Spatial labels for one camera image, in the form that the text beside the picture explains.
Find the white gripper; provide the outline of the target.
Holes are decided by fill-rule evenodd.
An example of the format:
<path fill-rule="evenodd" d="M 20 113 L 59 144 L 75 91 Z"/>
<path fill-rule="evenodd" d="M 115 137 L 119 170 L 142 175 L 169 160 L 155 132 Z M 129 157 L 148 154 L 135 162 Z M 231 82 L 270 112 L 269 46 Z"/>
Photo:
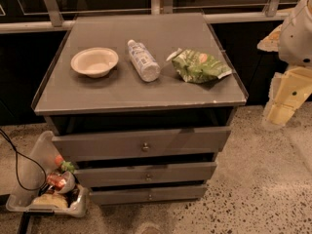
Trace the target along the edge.
<path fill-rule="evenodd" d="M 262 122 L 284 127 L 294 115 L 293 108 L 299 108 L 311 95 L 311 68 L 290 66 L 284 73 L 275 73 L 269 90 L 269 98 L 273 102 L 266 103 Z"/>

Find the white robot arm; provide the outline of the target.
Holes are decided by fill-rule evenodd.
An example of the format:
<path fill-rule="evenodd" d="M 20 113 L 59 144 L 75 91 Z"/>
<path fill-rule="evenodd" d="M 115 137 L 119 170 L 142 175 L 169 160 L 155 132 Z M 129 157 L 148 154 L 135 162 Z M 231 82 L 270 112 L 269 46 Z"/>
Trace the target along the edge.
<path fill-rule="evenodd" d="M 271 80 L 262 124 L 284 127 L 312 95 L 312 0 L 300 0 L 282 24 L 259 41 L 257 48 L 277 52 L 288 66 Z"/>

